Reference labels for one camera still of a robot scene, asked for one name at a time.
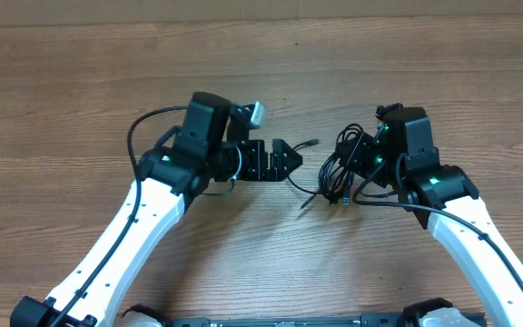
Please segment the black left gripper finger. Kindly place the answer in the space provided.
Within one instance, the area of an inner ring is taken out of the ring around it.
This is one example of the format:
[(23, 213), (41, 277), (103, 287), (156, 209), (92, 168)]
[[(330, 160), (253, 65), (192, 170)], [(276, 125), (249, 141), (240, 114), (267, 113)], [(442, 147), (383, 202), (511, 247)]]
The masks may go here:
[(271, 156), (270, 168), (268, 169), (268, 181), (283, 181), (301, 165), (301, 156)]
[(301, 159), (302, 156), (289, 146), (283, 139), (273, 139), (272, 153), (282, 159)]

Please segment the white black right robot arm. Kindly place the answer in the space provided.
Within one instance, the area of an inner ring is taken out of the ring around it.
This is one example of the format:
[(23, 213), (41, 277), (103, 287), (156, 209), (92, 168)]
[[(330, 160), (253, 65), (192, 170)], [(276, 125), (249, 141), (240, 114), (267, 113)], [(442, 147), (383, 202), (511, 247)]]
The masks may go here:
[(362, 177), (352, 201), (414, 213), (450, 254), (496, 326), (523, 326), (523, 264), (491, 219), (479, 189), (456, 165), (439, 160), (421, 107), (381, 105), (374, 135), (358, 124), (337, 137), (335, 154)]

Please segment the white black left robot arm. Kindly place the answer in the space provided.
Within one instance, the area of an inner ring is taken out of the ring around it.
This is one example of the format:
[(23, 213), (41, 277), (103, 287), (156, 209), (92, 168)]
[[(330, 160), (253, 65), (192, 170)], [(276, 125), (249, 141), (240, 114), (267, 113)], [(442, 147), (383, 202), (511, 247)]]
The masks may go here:
[(262, 140), (250, 139), (265, 110), (259, 102), (237, 104), (196, 92), (183, 110), (182, 125), (131, 158), (130, 191), (90, 252), (43, 301), (22, 298), (11, 325), (112, 325), (156, 245), (211, 181), (281, 182), (302, 165), (302, 156), (284, 140), (273, 140), (266, 152)]

